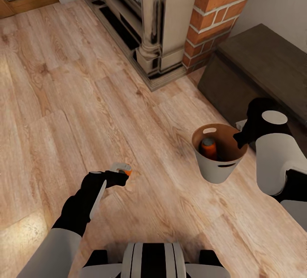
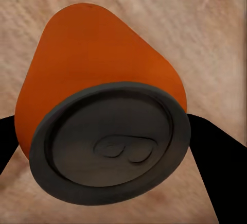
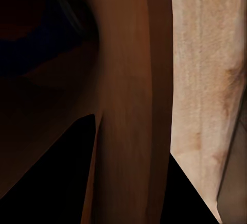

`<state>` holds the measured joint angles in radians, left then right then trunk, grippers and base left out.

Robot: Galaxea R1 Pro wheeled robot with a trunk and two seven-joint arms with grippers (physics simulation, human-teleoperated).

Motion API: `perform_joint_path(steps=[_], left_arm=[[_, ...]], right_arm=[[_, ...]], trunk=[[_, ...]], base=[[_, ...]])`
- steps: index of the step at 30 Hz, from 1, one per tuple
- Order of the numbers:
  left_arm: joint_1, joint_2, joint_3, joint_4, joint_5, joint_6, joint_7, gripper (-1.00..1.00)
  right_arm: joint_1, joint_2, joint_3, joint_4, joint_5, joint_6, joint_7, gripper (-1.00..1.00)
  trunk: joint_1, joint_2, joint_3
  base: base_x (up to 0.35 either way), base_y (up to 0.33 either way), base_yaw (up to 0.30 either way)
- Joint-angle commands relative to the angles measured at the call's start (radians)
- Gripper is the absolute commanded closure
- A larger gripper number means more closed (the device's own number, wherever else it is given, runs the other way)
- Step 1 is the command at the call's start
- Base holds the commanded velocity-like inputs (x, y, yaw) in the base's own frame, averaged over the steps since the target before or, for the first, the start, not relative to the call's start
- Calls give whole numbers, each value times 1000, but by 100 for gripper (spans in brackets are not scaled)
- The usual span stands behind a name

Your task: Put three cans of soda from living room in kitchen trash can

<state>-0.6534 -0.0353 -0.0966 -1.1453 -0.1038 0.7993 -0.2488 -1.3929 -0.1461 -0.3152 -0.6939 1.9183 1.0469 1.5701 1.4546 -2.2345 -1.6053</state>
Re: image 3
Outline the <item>can of soda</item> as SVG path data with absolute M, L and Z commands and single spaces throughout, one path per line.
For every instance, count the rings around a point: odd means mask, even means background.
M 22 76 L 89 41 L 91 29 L 77 0 L 46 0 L 40 24 L 29 35 L 0 39 L 0 79 Z
M 0 0 L 0 39 L 23 38 L 40 24 L 46 0 Z

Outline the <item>trash can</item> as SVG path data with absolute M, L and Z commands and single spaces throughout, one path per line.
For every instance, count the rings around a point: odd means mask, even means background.
M 89 41 L 0 79 L 0 200 L 79 118 L 96 134 L 80 224 L 160 224 L 173 108 L 172 0 L 77 0 Z

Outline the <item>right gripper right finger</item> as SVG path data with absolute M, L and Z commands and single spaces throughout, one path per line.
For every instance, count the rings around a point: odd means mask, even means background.
M 219 224 L 171 153 L 160 224 Z

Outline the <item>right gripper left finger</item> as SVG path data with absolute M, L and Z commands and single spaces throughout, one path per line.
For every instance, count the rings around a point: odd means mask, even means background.
M 96 134 L 76 120 L 0 200 L 0 224 L 80 224 Z

